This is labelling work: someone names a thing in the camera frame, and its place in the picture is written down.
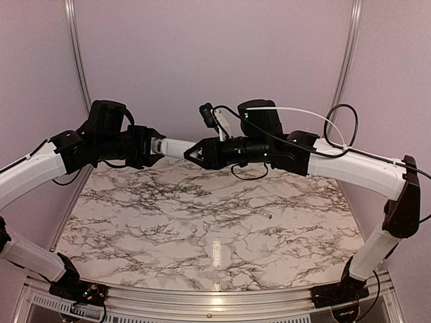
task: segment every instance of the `marble surface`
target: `marble surface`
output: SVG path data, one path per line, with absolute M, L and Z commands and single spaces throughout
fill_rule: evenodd
M 84 279 L 244 291 L 338 280 L 363 243 L 333 180 L 270 170 L 242 181 L 164 158 L 144 170 L 94 170 L 57 251 Z

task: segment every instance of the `light purple wall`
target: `light purple wall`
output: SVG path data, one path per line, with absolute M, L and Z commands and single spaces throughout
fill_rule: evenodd
M 0 168 L 86 118 L 62 1 L 0 1 Z M 48 183 L 1 212 L 47 246 L 74 187 Z M 0 321 L 9 322 L 25 272 L 0 262 Z
M 78 1 L 79 37 L 94 98 L 124 102 L 138 123 L 179 139 L 214 136 L 198 107 L 253 98 L 326 114 L 352 1 Z M 285 132 L 321 132 L 283 112 Z M 240 134 L 238 121 L 231 126 Z
M 380 155 L 416 158 L 431 172 L 431 2 L 365 1 L 358 47 L 344 102 L 360 115 L 356 147 Z M 346 113 L 337 123 L 346 131 Z M 431 213 L 431 181 L 420 178 L 422 217 Z M 383 216 L 385 200 L 343 185 L 366 236 Z M 431 222 L 400 244 L 389 270 L 406 322 L 431 317 Z

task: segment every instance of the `white cable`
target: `white cable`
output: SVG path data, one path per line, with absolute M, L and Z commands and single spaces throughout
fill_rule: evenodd
M 321 116 L 320 114 L 317 114 L 316 112 L 308 111 L 308 110 L 304 110 L 304 109 L 299 109 L 299 108 L 289 108 L 289 107 L 284 107 L 284 106 L 260 106 L 260 107 L 257 107 L 257 108 L 247 108 L 247 110 L 287 110 L 287 111 L 296 111 L 296 112 L 302 112 L 302 113 L 311 114 L 313 116 L 317 116 L 320 119 L 326 120 L 338 132 L 339 136 L 341 137 L 341 140 L 343 141 L 343 150 L 346 150 L 347 148 L 349 148 L 346 145 L 346 143 L 344 141 L 344 137 L 341 134 L 341 131 L 338 129 L 338 127 L 335 126 L 335 124 L 332 121 L 330 121 L 329 119 L 325 118 L 324 116 Z

